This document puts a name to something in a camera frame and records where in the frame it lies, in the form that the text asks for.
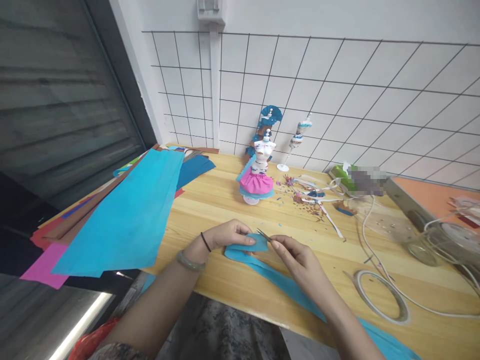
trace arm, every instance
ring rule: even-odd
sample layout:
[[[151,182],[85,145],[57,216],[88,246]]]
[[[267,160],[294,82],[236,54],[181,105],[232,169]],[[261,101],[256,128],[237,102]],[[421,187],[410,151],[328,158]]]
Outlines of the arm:
[[[210,249],[230,244],[253,245],[255,240],[243,234],[252,231],[234,219],[203,233]],[[209,251],[200,236],[183,251],[193,263],[204,264]],[[200,276],[176,259],[159,274],[151,286],[126,312],[105,338],[102,346],[128,344],[154,359],[175,325]]]
[[[364,327],[327,278],[312,249],[285,235],[271,236],[271,246],[295,282],[325,315],[342,359],[385,360]]]

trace small scissors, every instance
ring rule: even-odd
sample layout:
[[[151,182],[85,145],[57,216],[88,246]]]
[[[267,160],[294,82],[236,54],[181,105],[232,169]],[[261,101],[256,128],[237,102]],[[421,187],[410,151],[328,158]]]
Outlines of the small scissors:
[[[264,233],[262,230],[260,230],[258,227],[256,228],[259,232],[260,235],[262,235],[268,242],[271,242],[272,239],[266,234]]]

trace tape roll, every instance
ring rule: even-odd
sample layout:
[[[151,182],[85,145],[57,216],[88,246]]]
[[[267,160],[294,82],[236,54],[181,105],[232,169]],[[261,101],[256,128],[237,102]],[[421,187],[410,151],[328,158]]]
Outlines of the tape roll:
[[[409,307],[407,306],[407,303],[405,302],[404,298],[400,293],[395,289],[388,281],[386,281],[383,277],[380,275],[372,272],[372,271],[367,271],[367,270],[361,270],[357,271],[353,276],[351,276],[349,273],[344,271],[345,275],[347,275],[350,280],[353,282],[353,285],[355,285],[356,290],[358,291],[358,294],[362,298],[362,300],[368,305],[368,307],[378,316],[381,318],[384,318],[385,320],[397,324],[397,325],[406,325],[410,322],[410,311]],[[370,275],[376,279],[378,279],[383,285],[386,286],[388,290],[392,293],[393,297],[395,297],[396,303],[398,304],[398,307],[400,308],[400,315],[397,318],[392,318],[383,312],[380,311],[378,307],[374,305],[374,303],[369,299],[367,294],[364,291],[364,288],[362,287],[362,276],[363,275]]]

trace jade bangle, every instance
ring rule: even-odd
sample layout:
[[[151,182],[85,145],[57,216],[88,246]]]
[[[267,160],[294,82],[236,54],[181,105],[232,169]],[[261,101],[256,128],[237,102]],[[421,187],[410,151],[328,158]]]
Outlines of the jade bangle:
[[[176,260],[182,264],[184,267],[186,267],[188,270],[192,270],[192,271],[195,271],[195,272],[201,272],[205,269],[205,264],[198,264],[198,263],[195,263],[195,262],[191,262],[190,260],[188,260],[185,255],[184,255],[184,251],[183,250],[180,250],[178,252],[178,254],[176,255]]]

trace wooden table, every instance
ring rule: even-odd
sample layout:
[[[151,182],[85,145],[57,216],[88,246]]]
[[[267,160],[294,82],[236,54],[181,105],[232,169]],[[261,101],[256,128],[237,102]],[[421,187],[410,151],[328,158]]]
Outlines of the wooden table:
[[[274,185],[275,196],[272,198],[261,200],[255,206],[247,205],[235,181],[244,167],[243,160],[224,154],[208,156],[216,168],[183,187],[185,193],[173,202],[157,261],[145,271],[155,275],[160,273],[200,231],[237,218],[253,231],[260,228],[268,235],[286,234],[310,246],[328,278],[355,315],[395,336],[423,359],[479,358],[480,320],[435,315],[407,301],[411,322],[401,326],[381,319],[370,310],[343,273],[377,269],[372,261],[364,263],[368,256],[360,244],[361,224],[356,218],[344,215],[330,203],[325,203],[326,210],[346,238],[344,242],[326,217],[325,222],[317,222],[315,216],[302,211],[293,202],[290,192],[284,193],[285,188],[278,185]],[[306,174],[327,182],[331,180],[327,174],[305,169],[291,168],[288,174]],[[277,170],[274,164],[270,165],[268,175],[274,182],[285,182],[285,173]],[[387,196],[377,197],[377,201],[395,210],[398,216],[404,216]],[[439,311],[480,313],[480,301],[475,292],[452,266],[426,266],[410,256],[399,244],[368,228],[366,236],[395,283],[413,299]],[[288,274],[271,248],[257,257]],[[397,303],[383,285],[377,280],[370,281],[367,276],[363,277],[362,285],[377,307],[391,317],[398,315]],[[327,326],[321,320],[248,266],[227,259],[220,249],[212,252],[195,291],[308,338],[334,345]]]

